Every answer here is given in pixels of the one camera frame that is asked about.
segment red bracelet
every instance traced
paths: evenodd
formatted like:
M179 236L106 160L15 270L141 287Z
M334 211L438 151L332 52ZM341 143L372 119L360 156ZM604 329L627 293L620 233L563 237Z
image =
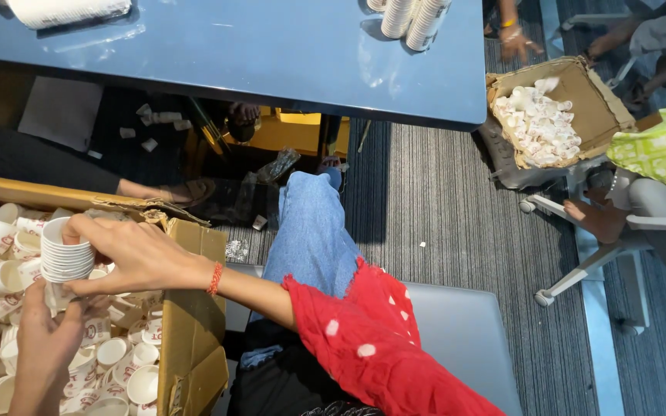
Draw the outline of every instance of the red bracelet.
M207 293L210 295L217 295L217 284L220 282L220 276L223 274L223 265L219 262L215 262L215 272L212 273L212 282L209 284Z

